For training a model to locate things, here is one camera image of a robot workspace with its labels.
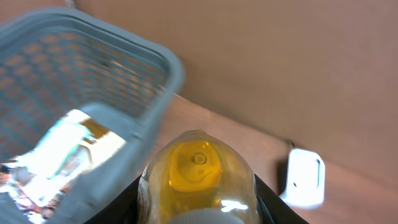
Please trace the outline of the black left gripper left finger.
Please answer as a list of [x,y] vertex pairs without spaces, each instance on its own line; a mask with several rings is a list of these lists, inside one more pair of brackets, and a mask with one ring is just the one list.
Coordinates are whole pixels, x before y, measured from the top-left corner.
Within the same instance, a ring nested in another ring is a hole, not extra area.
[[123,190],[109,205],[84,224],[136,224],[140,176]]

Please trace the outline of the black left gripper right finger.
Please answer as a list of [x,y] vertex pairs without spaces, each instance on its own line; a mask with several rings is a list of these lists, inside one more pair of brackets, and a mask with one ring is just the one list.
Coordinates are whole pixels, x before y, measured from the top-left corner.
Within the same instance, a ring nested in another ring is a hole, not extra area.
[[254,175],[254,177],[258,202],[257,211],[262,218],[261,223],[308,224],[306,220],[284,203],[257,175]]

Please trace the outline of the yellow liquid plastic bottle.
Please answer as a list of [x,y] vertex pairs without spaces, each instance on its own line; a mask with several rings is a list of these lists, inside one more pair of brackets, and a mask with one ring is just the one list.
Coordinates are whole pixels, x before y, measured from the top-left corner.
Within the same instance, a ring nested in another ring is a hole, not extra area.
[[230,146],[201,130],[185,131],[146,165],[137,222],[259,223],[256,181]]

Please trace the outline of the beige snack pouch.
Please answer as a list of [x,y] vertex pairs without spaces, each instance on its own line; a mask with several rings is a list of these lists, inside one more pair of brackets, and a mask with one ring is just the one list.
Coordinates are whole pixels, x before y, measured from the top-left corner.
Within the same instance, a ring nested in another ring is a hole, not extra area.
[[1,192],[29,223],[45,223],[77,178],[111,158],[125,140],[80,110],[60,118],[29,152],[1,164]]

